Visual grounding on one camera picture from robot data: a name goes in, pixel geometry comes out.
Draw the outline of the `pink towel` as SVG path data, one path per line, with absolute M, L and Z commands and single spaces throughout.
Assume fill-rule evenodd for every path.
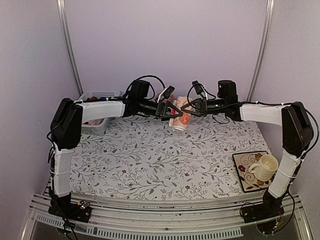
M 95 120 L 88 121 L 87 124 L 96 126 L 96 125 L 100 125 L 102 122 L 103 122 L 103 119 L 95 119 Z

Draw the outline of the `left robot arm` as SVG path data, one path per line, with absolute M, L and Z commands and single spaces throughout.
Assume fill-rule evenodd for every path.
M 108 97 L 105 100 L 72 100 L 64 98 L 50 124 L 47 139 L 51 142 L 48 162 L 50 164 L 49 214 L 61 217 L 66 225 L 70 221 L 88 223 L 92 208 L 81 200 L 71 202 L 69 186 L 71 160 L 74 149 L 81 140 L 82 125 L 86 122 L 130 117 L 137 114 L 155 116 L 163 121 L 181 117 L 183 112 L 168 99 L 173 86 L 164 88 L 156 101 L 147 98 L 150 83 L 142 79 L 134 80 L 123 96 Z

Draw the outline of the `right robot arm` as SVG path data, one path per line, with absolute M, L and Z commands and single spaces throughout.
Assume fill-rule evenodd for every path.
M 192 82 L 199 98 L 187 101 L 180 109 L 197 117 L 225 114 L 236 122 L 257 122 L 280 126 L 282 129 L 282 157 L 275 177 L 264 192 L 262 203 L 244 204 L 240 216 L 245 223 L 273 218 L 284 213 L 282 200 L 290 194 L 290 186 L 297 177 L 303 159 L 315 147 L 320 130 L 312 125 L 317 121 L 300 101 L 288 103 L 263 103 L 239 101 L 236 83 L 218 81 L 217 97 L 210 94 L 198 81 Z

